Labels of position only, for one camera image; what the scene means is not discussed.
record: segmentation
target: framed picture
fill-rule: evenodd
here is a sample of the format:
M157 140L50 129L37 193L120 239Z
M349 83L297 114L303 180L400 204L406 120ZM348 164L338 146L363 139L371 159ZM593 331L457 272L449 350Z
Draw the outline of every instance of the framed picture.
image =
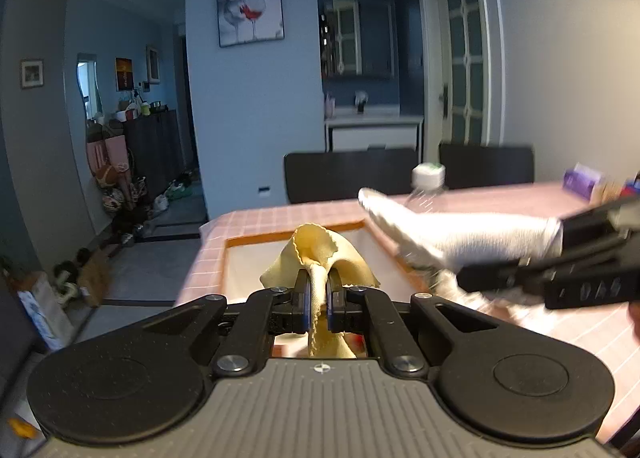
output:
M150 84L160 83L160 57L152 46L146 47L146 78Z
M25 90L40 86L44 86L44 61L42 59L20 61L20 87Z
M116 57L116 80L119 92L130 92L133 89L133 61L124 57Z
M218 0L220 46L284 39L282 0Z

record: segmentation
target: black chair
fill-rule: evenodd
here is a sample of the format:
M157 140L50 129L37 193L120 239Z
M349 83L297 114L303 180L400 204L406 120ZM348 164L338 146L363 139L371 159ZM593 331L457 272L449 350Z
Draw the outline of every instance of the black chair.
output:
M534 181L531 146L439 146L440 163L445 167L445 186L449 189L532 183Z
M361 187L408 194L417 164L413 149L289 153L284 157L287 197L290 203L343 200L356 198Z

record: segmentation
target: gray floor tile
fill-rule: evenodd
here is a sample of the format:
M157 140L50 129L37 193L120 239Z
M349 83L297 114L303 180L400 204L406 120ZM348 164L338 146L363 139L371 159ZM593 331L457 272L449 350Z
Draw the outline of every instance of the gray floor tile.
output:
M113 279L107 298L175 300L199 249L199 239L123 248L111 260Z
M74 299L66 306L65 313L66 316L69 317L74 329L78 330L91 315L92 310L93 309L85 303L83 299Z
M153 225L182 224L190 222L206 222L207 208L204 205L202 184L194 183L191 196L185 196L179 200L169 202L169 208L157 216L151 223Z
M78 337L78 342L142 321L167 309L168 307L159 306L102 305L89 319L89 322Z

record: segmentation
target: white cloth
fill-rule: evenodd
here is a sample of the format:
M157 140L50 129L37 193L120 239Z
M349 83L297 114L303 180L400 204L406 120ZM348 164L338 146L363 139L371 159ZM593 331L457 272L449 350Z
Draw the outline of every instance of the white cloth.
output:
M410 250L412 264L458 272L475 263L559 256L562 223L557 218L535 218L500 213L417 214L387 196L363 188L360 205L382 231ZM520 290L503 297L515 302L538 302Z

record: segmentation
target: dining table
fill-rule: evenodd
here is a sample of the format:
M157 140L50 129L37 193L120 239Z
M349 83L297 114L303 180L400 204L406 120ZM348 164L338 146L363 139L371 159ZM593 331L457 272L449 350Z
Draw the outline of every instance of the dining table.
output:
M571 216L590 206L582 197L564 190L558 182L447 191L443 200L447 212L513 213L546 218ZM202 246L177 304L208 294L225 293L223 255L226 244L233 238L294 231L304 223L331 226L362 221L386 250L398 253L397 244L372 224L356 199L223 214L201 226ZM462 291L453 299L469 306ZM640 344L634 337L633 324L626 310L626 304L554 311L537 306L524 314L521 308L510 319L527 329L579 346L596 355L610 369L616 389L597 435L602 442L607 441L640 406Z

